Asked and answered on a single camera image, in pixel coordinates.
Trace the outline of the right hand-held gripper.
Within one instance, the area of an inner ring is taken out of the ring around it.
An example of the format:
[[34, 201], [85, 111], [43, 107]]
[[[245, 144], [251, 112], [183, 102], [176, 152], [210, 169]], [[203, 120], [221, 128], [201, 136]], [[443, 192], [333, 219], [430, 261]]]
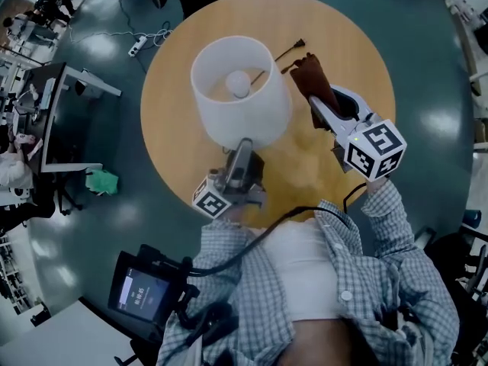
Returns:
[[391, 120], [383, 119], [355, 92], [331, 86], [339, 109], [311, 95], [309, 105], [316, 129], [335, 137], [332, 151], [344, 172], [354, 169], [373, 182], [398, 168], [406, 141]]

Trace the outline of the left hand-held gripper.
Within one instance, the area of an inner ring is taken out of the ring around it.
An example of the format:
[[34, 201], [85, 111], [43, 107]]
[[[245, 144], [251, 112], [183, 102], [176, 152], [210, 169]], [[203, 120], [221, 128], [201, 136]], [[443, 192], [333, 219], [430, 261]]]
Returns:
[[230, 208], [254, 204], [261, 207], [266, 191], [260, 182], [246, 179], [252, 156], [252, 140], [243, 138], [233, 153], [227, 174], [224, 169], [211, 169], [194, 191], [191, 206], [215, 220]]

